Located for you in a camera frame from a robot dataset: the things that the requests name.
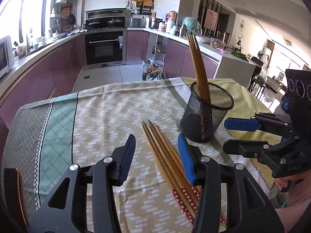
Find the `pink sleeve forearm right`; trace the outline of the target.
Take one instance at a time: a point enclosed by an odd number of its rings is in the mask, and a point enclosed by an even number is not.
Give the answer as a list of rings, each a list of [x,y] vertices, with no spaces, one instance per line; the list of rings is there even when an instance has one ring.
[[[288,195],[287,207],[276,209],[283,224],[284,231],[289,232],[303,215],[310,203],[310,196],[299,197]]]

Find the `right hand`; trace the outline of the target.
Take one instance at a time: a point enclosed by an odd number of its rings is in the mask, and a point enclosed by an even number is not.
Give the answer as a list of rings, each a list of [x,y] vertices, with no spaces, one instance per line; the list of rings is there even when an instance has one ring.
[[[297,175],[277,178],[275,184],[279,190],[290,186],[287,207],[310,203],[310,170]]]

